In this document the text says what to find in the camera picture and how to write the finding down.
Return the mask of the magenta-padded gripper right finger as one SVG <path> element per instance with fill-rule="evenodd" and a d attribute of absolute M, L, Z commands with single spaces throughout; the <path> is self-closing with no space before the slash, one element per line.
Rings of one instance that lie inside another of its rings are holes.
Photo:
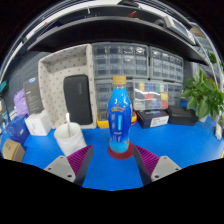
<path fill-rule="evenodd" d="M 168 156 L 154 153 L 135 145 L 133 151 L 143 185 L 148 185 L 180 170 L 180 167 Z"/>

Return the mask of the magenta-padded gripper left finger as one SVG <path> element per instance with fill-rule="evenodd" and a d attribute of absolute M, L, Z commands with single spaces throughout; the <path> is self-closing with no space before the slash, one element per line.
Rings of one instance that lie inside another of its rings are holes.
<path fill-rule="evenodd" d="M 68 157 L 57 157 L 44 170 L 78 186 L 82 186 L 93 154 L 93 146 L 88 145 Z"/>

